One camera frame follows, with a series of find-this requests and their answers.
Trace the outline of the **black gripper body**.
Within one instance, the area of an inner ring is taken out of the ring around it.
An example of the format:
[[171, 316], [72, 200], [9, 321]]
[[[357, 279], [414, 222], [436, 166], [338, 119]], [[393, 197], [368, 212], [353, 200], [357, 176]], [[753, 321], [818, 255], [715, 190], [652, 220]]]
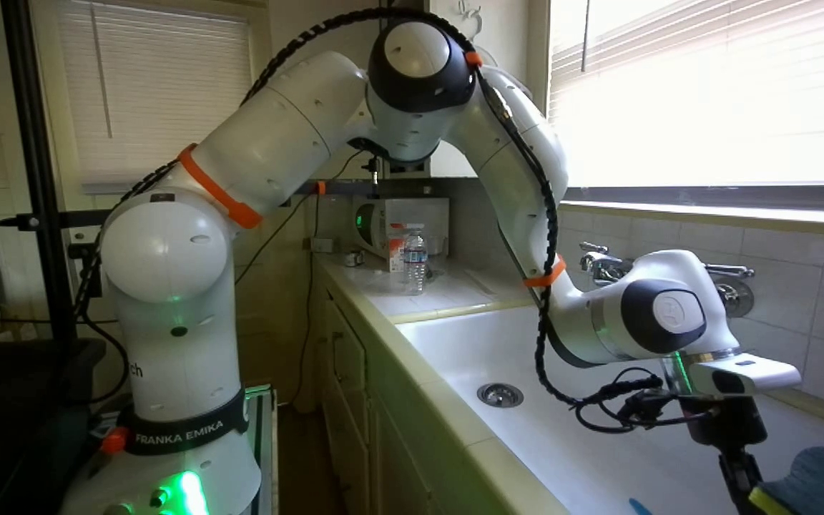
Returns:
[[743, 448], [748, 444], [762, 444], [766, 438], [766, 425], [753, 396], [690, 396], [682, 402], [682, 409], [696, 444]]

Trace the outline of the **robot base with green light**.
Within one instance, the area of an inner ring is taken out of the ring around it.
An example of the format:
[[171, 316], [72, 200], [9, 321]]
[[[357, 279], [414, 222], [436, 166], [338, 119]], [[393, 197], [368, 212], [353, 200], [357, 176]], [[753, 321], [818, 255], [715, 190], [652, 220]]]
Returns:
[[251, 386], [245, 428], [175, 454], [97, 451], [59, 515], [278, 515], [275, 391]]

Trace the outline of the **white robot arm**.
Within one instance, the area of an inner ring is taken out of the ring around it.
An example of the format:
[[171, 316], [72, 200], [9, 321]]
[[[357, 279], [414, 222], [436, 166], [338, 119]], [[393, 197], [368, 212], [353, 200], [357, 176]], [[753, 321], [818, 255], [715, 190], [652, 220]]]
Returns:
[[748, 353], [706, 265], [687, 249], [643, 255], [593, 290], [559, 255], [567, 156], [514, 79], [480, 59], [444, 16], [377, 9], [364, 64], [341, 50], [280, 47], [243, 102], [202, 140], [147, 175], [102, 225], [102, 270], [128, 336], [125, 448], [72, 501], [81, 515], [240, 515], [261, 491], [245, 456], [235, 349], [233, 238], [261, 225], [333, 156], [354, 146], [420, 163], [464, 152], [539, 302], [539, 335], [573, 365], [666, 358], [669, 393], [696, 441], [717, 448], [739, 512], [755, 461], [730, 424], [789, 365]]

